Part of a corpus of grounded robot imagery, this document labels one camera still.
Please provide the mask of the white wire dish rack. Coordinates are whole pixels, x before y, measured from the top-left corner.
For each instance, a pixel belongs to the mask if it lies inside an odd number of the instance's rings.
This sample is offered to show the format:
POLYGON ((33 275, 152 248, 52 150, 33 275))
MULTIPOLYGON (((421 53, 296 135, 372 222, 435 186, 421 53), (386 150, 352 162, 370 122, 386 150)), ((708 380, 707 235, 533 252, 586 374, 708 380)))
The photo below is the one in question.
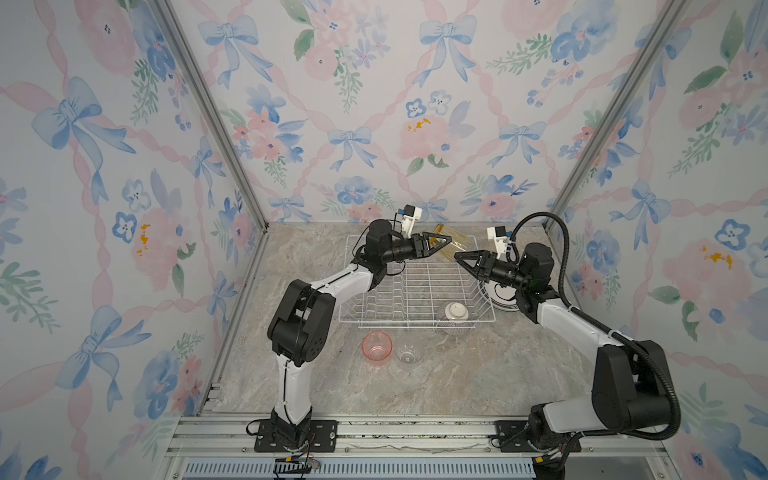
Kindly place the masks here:
POLYGON ((389 268, 391 274, 374 290, 359 294, 334 312, 334 320, 361 329, 432 329, 461 333, 496 321, 484 287, 442 256, 413 260, 389 268), (461 302, 469 320, 449 322, 444 307, 461 302))

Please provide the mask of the small white bowl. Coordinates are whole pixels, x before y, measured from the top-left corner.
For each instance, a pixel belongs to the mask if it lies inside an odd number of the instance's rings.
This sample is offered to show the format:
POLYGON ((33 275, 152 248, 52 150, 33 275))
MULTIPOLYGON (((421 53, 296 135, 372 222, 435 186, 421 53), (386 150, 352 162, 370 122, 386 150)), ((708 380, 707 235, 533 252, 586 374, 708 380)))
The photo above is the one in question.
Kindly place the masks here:
POLYGON ((469 310, 461 302, 450 302, 443 310, 444 319, 449 322, 465 322, 469 320, 469 310))

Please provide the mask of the clear plastic cup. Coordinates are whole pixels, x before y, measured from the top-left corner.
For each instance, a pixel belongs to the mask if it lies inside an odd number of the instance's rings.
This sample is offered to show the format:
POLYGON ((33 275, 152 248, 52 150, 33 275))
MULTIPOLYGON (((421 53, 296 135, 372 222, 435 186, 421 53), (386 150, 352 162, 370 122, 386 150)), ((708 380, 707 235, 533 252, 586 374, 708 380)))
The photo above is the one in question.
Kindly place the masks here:
POLYGON ((423 359, 424 349, 418 342, 405 341, 396 346, 395 353, 403 365, 416 365, 423 359))

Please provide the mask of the pink plastic cup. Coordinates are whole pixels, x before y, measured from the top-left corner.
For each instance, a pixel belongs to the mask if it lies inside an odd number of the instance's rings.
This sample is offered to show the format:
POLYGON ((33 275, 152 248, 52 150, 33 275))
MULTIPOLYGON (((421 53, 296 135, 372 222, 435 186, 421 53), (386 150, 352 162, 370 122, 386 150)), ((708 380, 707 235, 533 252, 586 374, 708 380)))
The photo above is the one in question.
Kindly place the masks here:
POLYGON ((361 351, 363 358, 371 365, 386 364, 393 352, 393 341, 383 331, 373 331, 362 340, 361 351))

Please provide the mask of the yellow plastic cup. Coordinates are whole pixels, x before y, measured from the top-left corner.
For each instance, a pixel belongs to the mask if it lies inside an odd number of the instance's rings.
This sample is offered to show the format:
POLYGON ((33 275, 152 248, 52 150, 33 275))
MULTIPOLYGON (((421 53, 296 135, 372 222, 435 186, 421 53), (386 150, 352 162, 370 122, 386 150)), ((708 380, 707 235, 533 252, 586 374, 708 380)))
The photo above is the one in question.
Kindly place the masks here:
POLYGON ((434 228, 433 233, 451 238, 451 243, 439 251, 439 253, 449 262, 455 261, 456 253, 473 251, 476 249, 476 241, 473 236, 465 234, 446 224, 438 224, 434 228))

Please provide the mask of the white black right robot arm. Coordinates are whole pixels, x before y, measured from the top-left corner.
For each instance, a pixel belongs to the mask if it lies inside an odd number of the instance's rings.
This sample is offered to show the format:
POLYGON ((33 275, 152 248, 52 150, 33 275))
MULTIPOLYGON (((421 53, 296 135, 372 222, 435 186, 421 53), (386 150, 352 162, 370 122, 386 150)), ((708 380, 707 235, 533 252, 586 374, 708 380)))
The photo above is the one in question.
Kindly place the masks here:
POLYGON ((459 252, 454 258, 478 281, 512 288, 520 313, 566 340, 593 367, 588 395, 532 407, 532 446, 548 450, 586 433, 651 441, 677 434, 681 407, 661 346, 627 337, 568 304, 550 284, 554 259, 549 247, 531 243, 517 261, 487 250, 459 252))

